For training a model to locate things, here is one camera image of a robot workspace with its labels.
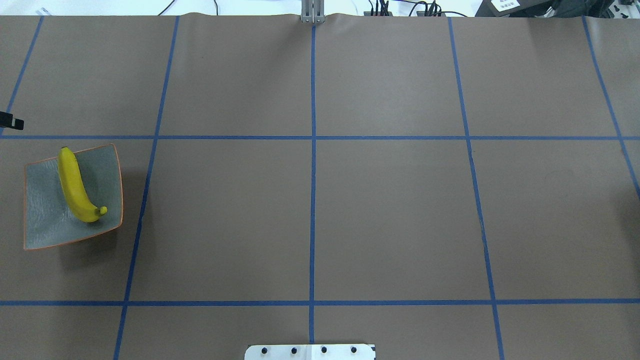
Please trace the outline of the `grey square plate orange rim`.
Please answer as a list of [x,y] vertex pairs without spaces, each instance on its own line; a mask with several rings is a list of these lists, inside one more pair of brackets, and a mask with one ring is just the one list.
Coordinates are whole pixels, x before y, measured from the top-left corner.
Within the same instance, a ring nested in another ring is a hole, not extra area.
[[24,167],[23,248],[55,248],[119,228],[121,162],[114,144],[72,151]]

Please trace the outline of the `black box white label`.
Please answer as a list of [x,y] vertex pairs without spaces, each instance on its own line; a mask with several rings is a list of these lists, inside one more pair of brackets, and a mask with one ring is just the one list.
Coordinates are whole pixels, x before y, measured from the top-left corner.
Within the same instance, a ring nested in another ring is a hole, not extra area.
[[476,18],[535,18],[546,14],[554,0],[483,0]]

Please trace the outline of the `aluminium frame post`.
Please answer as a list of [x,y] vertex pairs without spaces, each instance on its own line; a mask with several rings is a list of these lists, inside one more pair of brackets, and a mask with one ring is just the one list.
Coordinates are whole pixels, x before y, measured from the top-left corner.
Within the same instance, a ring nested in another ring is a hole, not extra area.
[[308,25],[318,25],[325,22],[324,0],[302,0],[301,22]]

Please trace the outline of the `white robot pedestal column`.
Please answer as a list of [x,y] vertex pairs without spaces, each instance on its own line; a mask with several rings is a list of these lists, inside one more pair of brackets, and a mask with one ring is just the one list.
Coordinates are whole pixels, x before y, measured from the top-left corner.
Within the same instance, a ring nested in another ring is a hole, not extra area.
[[245,360],[375,360],[373,344],[263,344],[251,345]]

